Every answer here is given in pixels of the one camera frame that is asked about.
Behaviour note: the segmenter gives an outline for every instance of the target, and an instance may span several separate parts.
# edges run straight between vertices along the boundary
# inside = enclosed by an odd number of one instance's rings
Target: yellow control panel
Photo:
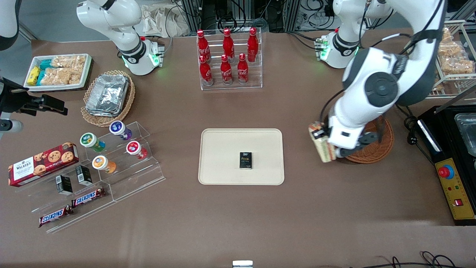
[[[451,213],[455,220],[475,219],[465,188],[452,158],[435,164],[441,186],[445,192]]]

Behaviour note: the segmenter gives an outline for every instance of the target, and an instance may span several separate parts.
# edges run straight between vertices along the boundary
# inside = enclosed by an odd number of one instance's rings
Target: snack tray
[[[458,33],[459,31],[461,31],[465,37],[466,42],[468,43],[468,47],[471,51],[471,54],[474,58],[476,58],[475,49],[473,48],[473,44],[471,43],[471,40],[468,37],[468,34],[466,33],[466,30],[464,28],[465,23],[465,20],[445,21],[444,27],[447,27],[449,29],[452,36],[457,36],[455,40],[459,40]],[[444,75],[441,71],[441,67],[438,60],[436,60],[435,64],[440,79],[433,85],[433,87],[442,84],[443,88],[441,90],[433,90],[427,97],[427,99],[454,98],[466,91],[467,89],[476,85],[476,73]]]
[[[17,192],[25,193],[29,197],[31,212],[37,216],[31,222],[32,228],[38,227],[39,217],[55,212],[66,205],[71,205],[73,199],[91,193],[98,188],[104,187],[107,194],[73,208],[73,214],[43,225],[42,230],[47,233],[58,232],[165,180],[160,164],[152,155],[150,145],[145,139],[149,136],[149,133],[137,122],[128,124],[127,128],[132,131],[131,139],[123,141],[111,133],[98,137],[99,140],[106,143],[106,148],[100,153],[79,145],[79,163],[18,188]],[[126,145],[132,140],[138,141],[143,148],[147,149],[147,157],[137,159],[126,152]],[[115,162],[117,165],[116,171],[107,174],[102,170],[94,169],[91,161],[97,155],[105,155],[109,161]],[[84,186],[78,183],[76,167],[79,165],[89,169],[92,185]],[[55,182],[57,175],[70,178],[73,188],[72,194],[62,195],[57,192]]]
[[[249,28],[243,28],[231,33],[231,38],[235,44],[235,62],[230,63],[233,75],[233,83],[225,85],[221,79],[221,55],[223,55],[223,30],[203,30],[205,38],[210,46],[211,62],[209,63],[211,74],[213,77],[213,85],[203,85],[203,79],[198,72],[200,79],[200,87],[202,90],[212,89],[246,89],[246,88],[262,88],[263,87],[263,40],[261,28],[256,28],[256,37],[258,38],[258,54],[255,62],[248,62],[248,37]],[[238,56],[244,53],[247,56],[248,63],[248,83],[242,85],[238,82]],[[200,61],[198,59],[200,53],[197,46],[197,62],[200,68]]]
[[[85,56],[86,61],[84,62],[83,73],[81,74],[81,79],[79,80],[79,84],[71,84],[71,85],[49,85],[49,86],[30,86],[27,84],[28,76],[30,75],[31,70],[33,67],[39,66],[42,60],[52,60],[55,56]],[[50,92],[50,91],[70,91],[74,89],[80,89],[84,87],[86,84],[86,80],[88,79],[89,68],[91,67],[91,56],[88,54],[65,54],[65,55],[49,55],[49,56],[36,56],[33,57],[31,60],[30,68],[28,69],[27,76],[25,78],[25,82],[23,86],[29,88],[30,92]]]

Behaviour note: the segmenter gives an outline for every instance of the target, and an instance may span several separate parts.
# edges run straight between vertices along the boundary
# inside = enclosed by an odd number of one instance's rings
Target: acrylic bottle rack
[[[98,188],[104,187],[106,190],[107,194],[105,196],[77,206],[73,209],[73,214],[43,225],[41,228],[45,229],[47,233],[60,231],[79,220],[165,180],[159,162],[153,157],[149,143],[146,140],[146,137],[149,136],[147,130],[137,122],[128,124],[127,128],[132,131],[132,137],[129,140],[123,141],[113,134],[98,137],[99,140],[106,143],[106,148],[100,153],[79,145],[77,146],[79,163],[18,188],[17,192],[25,192],[30,197],[31,211],[37,214],[38,217],[57,211],[66,205],[71,205],[71,200],[86,195]],[[147,149],[147,157],[137,159],[126,152],[127,143],[133,140],[138,141],[143,148]],[[116,171],[112,174],[107,174],[102,170],[94,169],[91,161],[97,155],[104,155],[109,161],[115,162],[117,165]],[[79,165],[89,169],[93,182],[92,185],[84,186],[78,183],[76,167]],[[57,192],[55,181],[57,175],[70,178],[73,189],[72,194],[62,195]]]
[[[221,55],[223,55],[223,33],[220,30],[203,30],[205,38],[208,41],[211,54],[211,62],[209,63],[211,69],[211,75],[213,77],[213,85],[205,86],[203,79],[198,72],[200,78],[200,87],[202,90],[212,89],[246,89],[246,88],[261,88],[263,87],[263,40],[261,34],[261,28],[256,28],[256,37],[258,38],[258,54],[254,62],[248,62],[248,37],[249,28],[242,28],[237,32],[231,34],[231,38],[235,44],[235,61],[230,63],[231,71],[233,75],[233,83],[231,85],[225,85],[221,79]],[[248,83],[242,85],[238,83],[238,56],[240,53],[247,55],[248,63]],[[200,55],[197,47],[197,61],[200,67],[200,61],[198,56]]]

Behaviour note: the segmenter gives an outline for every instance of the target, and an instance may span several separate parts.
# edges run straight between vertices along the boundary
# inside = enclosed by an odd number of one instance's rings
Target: red emergency stop button
[[[455,176],[455,171],[450,165],[444,165],[438,169],[438,175],[450,180]]]

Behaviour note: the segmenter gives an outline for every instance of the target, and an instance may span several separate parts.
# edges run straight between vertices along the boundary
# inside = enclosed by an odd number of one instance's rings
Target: white tray
[[[84,62],[83,73],[81,74],[81,79],[79,84],[71,84],[71,85],[51,85],[51,86],[30,86],[27,84],[28,76],[30,75],[31,70],[33,67],[39,66],[42,60],[52,60],[55,56],[74,56],[74,55],[81,55],[86,57],[86,61]],[[28,69],[27,76],[25,78],[25,82],[23,83],[23,87],[29,88],[30,92],[54,92],[54,91],[70,91],[75,90],[78,88],[84,87],[86,80],[88,79],[89,68],[91,66],[91,56],[88,54],[65,54],[65,55],[49,55],[49,56],[37,56],[33,57],[31,60],[30,68]]]
[[[239,153],[252,153],[252,169],[239,168]],[[198,180],[206,185],[280,185],[284,182],[283,136],[269,129],[202,132]]]

